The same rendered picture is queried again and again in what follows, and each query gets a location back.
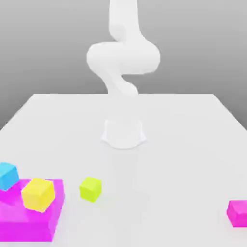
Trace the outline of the small lime cube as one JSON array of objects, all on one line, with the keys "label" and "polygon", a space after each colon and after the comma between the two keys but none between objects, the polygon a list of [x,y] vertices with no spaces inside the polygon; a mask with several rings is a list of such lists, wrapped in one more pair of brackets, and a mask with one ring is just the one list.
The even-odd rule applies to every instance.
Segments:
[{"label": "small lime cube", "polygon": [[101,195],[101,180],[86,177],[79,185],[80,197],[90,202],[95,202]]}]

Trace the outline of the small yellow cube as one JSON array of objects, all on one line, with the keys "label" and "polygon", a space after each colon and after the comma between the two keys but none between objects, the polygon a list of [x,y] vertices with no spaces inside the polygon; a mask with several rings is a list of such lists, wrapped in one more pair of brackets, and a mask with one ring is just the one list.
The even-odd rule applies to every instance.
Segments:
[{"label": "small yellow cube", "polygon": [[26,209],[44,213],[55,199],[54,184],[50,180],[33,178],[22,190]]}]

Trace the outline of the large magenta box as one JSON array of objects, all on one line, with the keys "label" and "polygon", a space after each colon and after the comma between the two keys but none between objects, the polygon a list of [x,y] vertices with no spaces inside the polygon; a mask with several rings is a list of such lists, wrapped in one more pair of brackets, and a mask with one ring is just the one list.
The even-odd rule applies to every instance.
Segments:
[{"label": "large magenta box", "polygon": [[0,242],[51,242],[65,200],[63,180],[53,179],[55,199],[43,213],[26,209],[21,190],[30,182],[21,179],[0,190]]}]

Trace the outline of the small magenta cube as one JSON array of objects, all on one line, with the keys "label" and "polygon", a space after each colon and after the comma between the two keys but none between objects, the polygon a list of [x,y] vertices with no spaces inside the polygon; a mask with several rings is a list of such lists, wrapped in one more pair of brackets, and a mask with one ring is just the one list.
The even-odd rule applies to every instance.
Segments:
[{"label": "small magenta cube", "polygon": [[230,200],[226,213],[233,227],[247,227],[247,200]]}]

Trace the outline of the small blue cube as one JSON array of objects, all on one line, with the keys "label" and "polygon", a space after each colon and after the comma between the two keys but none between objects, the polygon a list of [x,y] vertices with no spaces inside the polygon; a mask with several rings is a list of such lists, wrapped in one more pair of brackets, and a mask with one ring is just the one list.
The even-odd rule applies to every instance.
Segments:
[{"label": "small blue cube", "polygon": [[7,191],[19,181],[19,174],[15,165],[0,163],[0,190]]}]

